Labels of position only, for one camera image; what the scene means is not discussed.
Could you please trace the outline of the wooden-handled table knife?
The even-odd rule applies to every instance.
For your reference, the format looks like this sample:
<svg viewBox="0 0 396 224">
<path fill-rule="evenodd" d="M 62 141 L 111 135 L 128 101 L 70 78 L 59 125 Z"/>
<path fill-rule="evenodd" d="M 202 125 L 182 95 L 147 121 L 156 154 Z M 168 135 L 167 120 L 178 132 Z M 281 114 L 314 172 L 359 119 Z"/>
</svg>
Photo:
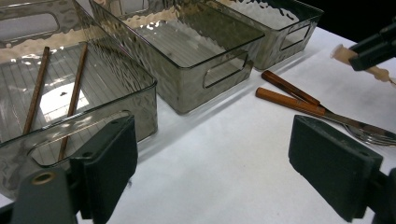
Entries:
<svg viewBox="0 0 396 224">
<path fill-rule="evenodd" d="M 322 106 L 311 105 L 299 99 L 290 98 L 289 96 L 270 91 L 264 88 L 256 90 L 256 96 L 273 102 L 278 105 L 304 112 L 305 114 L 316 116 L 318 118 L 328 119 L 348 127 L 354 136 L 367 142 L 386 142 L 388 145 L 396 144 L 396 133 L 370 125 L 358 120 L 343 117 L 329 112 Z"/>
</svg>

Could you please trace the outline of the clear spoon with beige handle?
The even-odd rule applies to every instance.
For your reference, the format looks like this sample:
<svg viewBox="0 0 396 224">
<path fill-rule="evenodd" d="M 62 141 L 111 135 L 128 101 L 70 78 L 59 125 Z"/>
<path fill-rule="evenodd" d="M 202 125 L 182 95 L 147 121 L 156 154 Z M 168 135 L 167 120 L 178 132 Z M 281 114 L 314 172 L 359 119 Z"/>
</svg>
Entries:
<svg viewBox="0 0 396 224">
<path fill-rule="evenodd" d="M 352 62 L 350 61 L 350 59 L 353 56 L 357 56 L 357 53 L 351 49 L 346 48 L 342 44 L 337 45 L 330 54 L 330 57 L 332 59 L 347 64 L 352 69 L 354 69 L 354 67 L 352 66 Z M 387 69 L 379 68 L 377 66 L 372 66 L 367 69 L 364 69 L 364 72 L 373 75 L 376 80 L 390 83 L 392 87 L 396 89 L 396 79 L 392 78 L 389 75 L 389 71 Z"/>
</svg>

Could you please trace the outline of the wooden-handled metal fork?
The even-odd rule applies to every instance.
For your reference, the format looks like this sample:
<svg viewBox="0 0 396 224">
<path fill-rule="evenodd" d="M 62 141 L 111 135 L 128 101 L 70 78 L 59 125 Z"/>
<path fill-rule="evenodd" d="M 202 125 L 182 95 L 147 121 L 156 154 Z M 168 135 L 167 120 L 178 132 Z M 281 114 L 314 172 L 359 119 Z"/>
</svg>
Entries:
<svg viewBox="0 0 396 224">
<path fill-rule="evenodd" d="M 326 108 L 325 106 L 323 106 L 321 104 L 321 102 L 314 98 L 313 96 L 309 95 L 308 93 L 300 90 L 299 88 L 297 88 L 296 86 L 292 85 L 291 83 L 289 83 L 287 80 L 281 78 L 280 76 L 276 75 L 275 73 L 271 72 L 271 71 L 264 71 L 262 72 L 262 79 L 266 80 L 267 82 L 271 83 L 272 85 L 278 87 L 279 89 L 281 89 L 282 91 L 284 91 L 285 93 L 288 93 L 290 96 L 290 98 L 294 98 L 294 99 L 299 99 L 301 101 L 304 101 L 306 103 L 309 103 L 311 105 L 318 105 L 318 106 L 322 106 L 324 107 L 326 110 L 328 110 L 329 112 L 332 112 L 331 110 L 329 110 L 328 108 Z M 352 135 L 352 132 L 350 132 L 348 130 L 348 127 L 343 125 L 345 127 L 345 129 Z M 364 141 L 362 139 L 359 139 L 364 143 L 368 143 L 368 144 L 374 144 L 374 145 L 379 145 L 379 146 L 386 146 L 386 147 L 396 147 L 395 145 L 388 145 L 386 142 L 367 142 Z"/>
</svg>

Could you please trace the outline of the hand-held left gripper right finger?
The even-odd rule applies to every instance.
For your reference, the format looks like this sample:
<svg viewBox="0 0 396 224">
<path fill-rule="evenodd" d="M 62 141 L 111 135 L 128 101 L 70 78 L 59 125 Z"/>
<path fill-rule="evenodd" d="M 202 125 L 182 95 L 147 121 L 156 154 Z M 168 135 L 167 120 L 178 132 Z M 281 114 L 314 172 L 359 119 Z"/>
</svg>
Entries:
<svg viewBox="0 0 396 224">
<path fill-rule="evenodd" d="M 296 115 L 289 160 L 342 219 L 364 217 L 381 155 L 321 120 Z"/>
</svg>

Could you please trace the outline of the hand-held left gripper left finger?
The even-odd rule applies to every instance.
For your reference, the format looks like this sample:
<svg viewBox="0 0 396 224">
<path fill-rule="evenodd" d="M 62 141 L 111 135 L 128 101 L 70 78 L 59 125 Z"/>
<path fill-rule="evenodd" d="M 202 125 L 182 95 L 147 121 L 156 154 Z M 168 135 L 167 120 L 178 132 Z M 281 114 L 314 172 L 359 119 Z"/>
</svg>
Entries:
<svg viewBox="0 0 396 224">
<path fill-rule="evenodd" d="M 94 224 L 106 224 L 134 175 L 138 159 L 134 117 L 114 119 L 69 159 L 76 180 L 78 210 Z"/>
</svg>

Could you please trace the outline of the smoky clear plastic bin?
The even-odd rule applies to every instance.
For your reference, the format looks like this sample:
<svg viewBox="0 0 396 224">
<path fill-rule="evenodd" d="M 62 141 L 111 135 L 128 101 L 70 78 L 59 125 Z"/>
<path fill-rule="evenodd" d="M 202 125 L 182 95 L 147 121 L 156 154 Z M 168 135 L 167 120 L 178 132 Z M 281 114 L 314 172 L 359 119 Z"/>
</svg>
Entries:
<svg viewBox="0 0 396 224">
<path fill-rule="evenodd" d="M 118 13 L 120 5 L 90 0 L 94 19 L 158 80 L 157 92 L 186 114 L 246 80 L 264 33 L 213 4 L 148 0 Z"/>
<path fill-rule="evenodd" d="M 303 51 L 323 10 L 298 0 L 217 0 L 226 11 L 256 29 L 265 38 L 254 65 L 265 70 Z"/>
<path fill-rule="evenodd" d="M 78 106 L 67 117 L 84 43 Z M 44 47 L 47 71 L 32 128 L 23 134 Z M 66 157 L 114 119 L 134 117 L 138 140 L 155 133 L 156 85 L 76 0 L 0 0 L 0 195 L 14 200 L 26 176 L 67 167 Z"/>
</svg>

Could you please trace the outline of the brown wooden chopstick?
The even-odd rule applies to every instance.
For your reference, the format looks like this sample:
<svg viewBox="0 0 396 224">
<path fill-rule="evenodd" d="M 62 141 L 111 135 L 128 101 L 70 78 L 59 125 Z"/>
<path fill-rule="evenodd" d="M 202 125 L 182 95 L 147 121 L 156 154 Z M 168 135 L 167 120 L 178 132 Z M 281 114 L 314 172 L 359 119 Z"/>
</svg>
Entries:
<svg viewBox="0 0 396 224">
<path fill-rule="evenodd" d="M 70 104 L 68 107 L 67 111 L 67 117 L 71 117 L 75 114 L 78 106 L 78 97 L 79 97 L 79 91 L 80 91 L 80 82 L 83 74 L 83 69 L 85 65 L 85 59 L 88 51 L 88 44 L 84 43 L 82 45 L 79 61 L 78 61 L 78 70 L 74 82 L 74 87 L 71 95 L 71 100 Z M 67 147 L 67 142 L 68 142 L 68 136 L 64 137 L 61 146 L 60 146 L 60 151 L 58 155 L 58 160 L 61 161 L 65 158 L 65 152 L 66 152 L 66 147 Z"/>
<path fill-rule="evenodd" d="M 46 74 L 47 71 L 47 65 L 48 65 L 48 61 L 49 61 L 49 57 L 50 57 L 50 48 L 49 47 L 44 47 L 43 50 L 43 54 L 42 54 L 42 59 L 41 59 L 41 64 L 40 67 L 38 69 L 38 74 L 36 77 L 36 81 L 35 81 L 35 87 L 34 87 L 34 91 L 32 94 L 32 98 L 31 98 L 31 102 L 29 105 L 29 109 L 28 109 L 28 113 L 27 113 L 27 117 L 25 120 L 25 124 L 24 124 L 24 128 L 22 133 L 23 134 L 27 134 L 30 132 L 34 119 L 35 119 L 35 114 L 36 114 L 36 109 L 39 103 L 39 99 L 40 99 L 40 93 L 42 90 L 42 86 L 44 83 L 44 76 Z"/>
</svg>

